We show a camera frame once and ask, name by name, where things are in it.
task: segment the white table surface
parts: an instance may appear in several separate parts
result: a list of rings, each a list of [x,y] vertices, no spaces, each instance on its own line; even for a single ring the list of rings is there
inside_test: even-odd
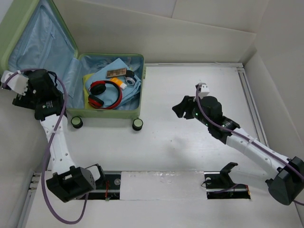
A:
[[[218,171],[231,161],[244,170],[259,170],[259,167],[213,139],[198,121],[176,117],[171,108],[185,95],[194,95],[198,82],[207,83],[210,95],[222,103],[225,116],[256,136],[236,68],[148,67],[140,116],[143,129],[134,132],[130,120],[83,119],[81,129],[69,126],[66,137],[69,150],[82,167],[99,163],[106,171],[193,171],[194,174],[186,172],[176,177],[181,179],[174,179],[175,184],[156,188],[162,183],[157,175],[137,173],[134,180],[135,176],[125,173],[123,200],[89,201],[83,220],[74,227],[302,227],[294,205],[280,205],[268,193],[254,188],[251,188],[252,200],[206,199],[204,189],[197,184],[203,176],[197,171]],[[191,183],[195,185],[181,184],[182,178],[185,181],[193,178]],[[154,186],[150,193],[149,185]],[[71,220],[79,216],[82,201],[64,204],[52,193],[48,195],[61,216]],[[48,211],[39,185],[27,228],[66,226]]]

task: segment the blue towel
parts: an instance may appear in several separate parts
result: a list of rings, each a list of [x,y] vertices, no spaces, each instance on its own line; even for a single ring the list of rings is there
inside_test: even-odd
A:
[[[100,71],[97,71],[95,74],[93,74],[85,83],[86,89],[88,90],[91,86],[91,84],[95,81],[100,80],[110,80],[110,78],[106,78],[106,72],[108,70],[116,70],[121,68],[127,68],[129,67],[120,59],[116,59],[114,62],[110,63],[106,67],[102,68]],[[122,80],[125,83],[124,76],[117,77],[118,79]],[[123,104],[131,101],[136,94],[140,92],[140,86],[142,84],[141,80],[135,75],[136,83],[134,86],[128,85],[123,92],[123,98],[121,103],[118,105],[118,107],[122,106]],[[117,100],[118,92],[117,89],[110,84],[106,84],[106,91],[102,94],[98,95],[97,97],[104,102],[104,107],[108,107],[111,104],[113,104]]]

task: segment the headphones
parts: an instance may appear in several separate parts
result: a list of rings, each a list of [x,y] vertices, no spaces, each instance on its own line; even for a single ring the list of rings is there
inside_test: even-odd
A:
[[[118,91],[118,97],[117,100],[111,104],[109,107],[103,108],[102,106],[104,105],[104,102],[97,97],[97,95],[102,94],[105,90],[105,84],[111,84],[114,85],[114,87]],[[91,94],[89,95],[88,103],[93,107],[97,109],[114,109],[116,108],[122,101],[123,98],[123,93],[121,88],[115,83],[111,81],[96,81],[93,82],[88,89]]]

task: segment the green suitcase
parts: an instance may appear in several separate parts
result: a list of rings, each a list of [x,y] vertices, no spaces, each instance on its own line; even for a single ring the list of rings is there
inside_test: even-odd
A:
[[[45,68],[56,72],[68,91],[67,111],[72,116],[136,119],[141,94],[115,110],[85,109],[83,76],[120,58],[142,80],[144,58],[139,54],[79,54],[67,26],[52,0],[14,0],[0,24],[0,74],[4,70]]]

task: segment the yellow cloth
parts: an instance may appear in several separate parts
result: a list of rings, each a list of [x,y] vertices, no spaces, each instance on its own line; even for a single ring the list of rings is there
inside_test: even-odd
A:
[[[85,109],[91,109],[91,110],[96,110],[95,108],[93,108],[91,105],[89,105],[88,101],[89,101],[89,92],[86,90],[85,84],[86,81],[92,76],[93,74],[88,74],[85,75],[83,78],[84,81],[84,97],[85,97]]]

